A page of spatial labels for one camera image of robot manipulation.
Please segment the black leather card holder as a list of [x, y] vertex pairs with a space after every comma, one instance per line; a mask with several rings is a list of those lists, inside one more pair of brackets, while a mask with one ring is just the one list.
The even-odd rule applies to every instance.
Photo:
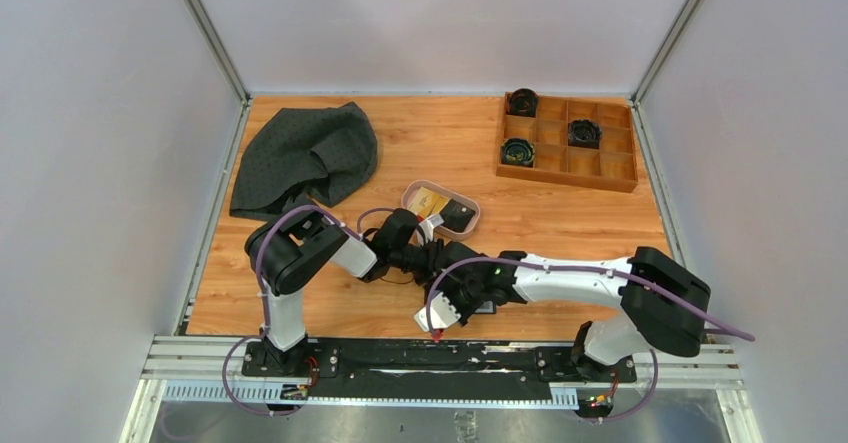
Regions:
[[475, 314], [494, 315], [497, 313], [497, 306], [491, 301], [484, 301], [475, 311]]

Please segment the pink oval plastic tray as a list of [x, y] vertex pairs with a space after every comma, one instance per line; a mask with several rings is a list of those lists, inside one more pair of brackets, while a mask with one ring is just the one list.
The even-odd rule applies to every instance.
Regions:
[[410, 183], [401, 205], [417, 217], [427, 236], [464, 240], [481, 218], [481, 207], [475, 200], [429, 180]]

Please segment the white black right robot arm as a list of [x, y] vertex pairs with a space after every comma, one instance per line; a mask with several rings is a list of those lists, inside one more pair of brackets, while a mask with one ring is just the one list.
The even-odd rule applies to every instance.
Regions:
[[615, 309], [613, 318], [583, 324], [575, 338], [572, 369], [592, 381], [622, 358], [650, 349], [697, 356], [710, 296], [705, 282], [653, 247], [602, 261], [505, 251], [496, 258], [470, 254], [438, 263], [415, 320], [422, 330], [441, 333], [466, 324], [486, 302], [576, 301]]

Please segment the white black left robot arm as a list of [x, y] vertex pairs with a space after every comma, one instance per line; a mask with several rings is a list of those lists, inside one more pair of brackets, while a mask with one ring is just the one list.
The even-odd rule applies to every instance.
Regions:
[[245, 243], [261, 290], [264, 323], [261, 343], [268, 363], [283, 376], [306, 363], [304, 288], [327, 264], [372, 282], [395, 268], [418, 284], [432, 279], [445, 241], [422, 227], [408, 210], [396, 208], [378, 228], [363, 234], [315, 204], [291, 208], [255, 230]]

